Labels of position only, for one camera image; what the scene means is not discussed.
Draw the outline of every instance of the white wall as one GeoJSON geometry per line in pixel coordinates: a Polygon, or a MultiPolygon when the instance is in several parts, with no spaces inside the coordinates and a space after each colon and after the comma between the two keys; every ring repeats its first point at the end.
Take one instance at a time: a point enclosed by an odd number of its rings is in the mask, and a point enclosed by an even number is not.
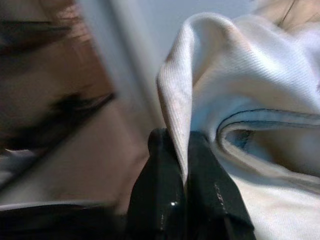
{"type": "Polygon", "coordinates": [[[202,12],[229,18],[250,12],[251,0],[112,0],[139,80],[157,122],[162,121],[155,79],[183,22],[202,12]]]}

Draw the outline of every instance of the ribbed fabric texture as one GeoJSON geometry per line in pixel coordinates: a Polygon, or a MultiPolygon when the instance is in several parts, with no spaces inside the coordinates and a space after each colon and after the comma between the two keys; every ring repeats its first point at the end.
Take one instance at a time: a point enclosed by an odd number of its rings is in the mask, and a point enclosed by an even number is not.
{"type": "Polygon", "coordinates": [[[320,239],[319,33],[201,13],[185,21],[157,78],[183,182],[190,131],[201,131],[257,239],[320,239]]]}

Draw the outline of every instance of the white cloth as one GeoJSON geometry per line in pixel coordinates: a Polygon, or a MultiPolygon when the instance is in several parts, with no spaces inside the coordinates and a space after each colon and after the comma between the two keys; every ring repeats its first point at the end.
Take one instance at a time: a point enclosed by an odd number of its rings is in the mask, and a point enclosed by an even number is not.
{"type": "Polygon", "coordinates": [[[257,239],[320,239],[320,26],[201,13],[161,67],[162,113],[188,177],[190,131],[208,136],[257,239]]]}

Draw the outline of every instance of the white fabric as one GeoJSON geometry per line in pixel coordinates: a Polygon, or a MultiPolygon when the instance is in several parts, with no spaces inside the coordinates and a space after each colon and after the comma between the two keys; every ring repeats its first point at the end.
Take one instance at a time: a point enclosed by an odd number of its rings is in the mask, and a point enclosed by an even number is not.
{"type": "Polygon", "coordinates": [[[257,239],[320,239],[320,26],[186,20],[157,79],[184,183],[190,131],[237,184],[257,239]]]}

